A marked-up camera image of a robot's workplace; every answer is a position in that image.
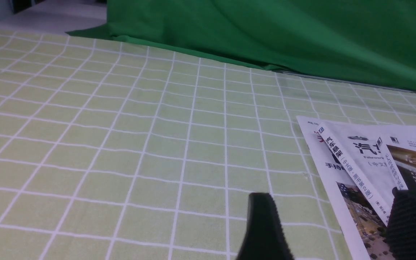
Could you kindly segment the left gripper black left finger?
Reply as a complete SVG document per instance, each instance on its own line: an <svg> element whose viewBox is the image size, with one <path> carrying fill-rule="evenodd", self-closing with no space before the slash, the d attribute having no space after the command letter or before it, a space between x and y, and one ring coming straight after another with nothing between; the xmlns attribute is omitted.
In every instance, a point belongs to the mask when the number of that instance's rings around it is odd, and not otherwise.
<svg viewBox="0 0 416 260"><path fill-rule="evenodd" d="M246 233L236 259L294 260L271 194L249 194Z"/></svg>

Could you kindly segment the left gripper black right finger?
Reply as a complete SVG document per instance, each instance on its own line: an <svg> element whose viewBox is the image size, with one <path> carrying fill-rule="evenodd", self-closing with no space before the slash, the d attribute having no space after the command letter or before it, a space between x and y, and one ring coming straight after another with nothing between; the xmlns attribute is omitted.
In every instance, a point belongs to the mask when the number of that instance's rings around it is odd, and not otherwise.
<svg viewBox="0 0 416 260"><path fill-rule="evenodd" d="M416 260L416 191L394 189L386 241L396 260Z"/></svg>

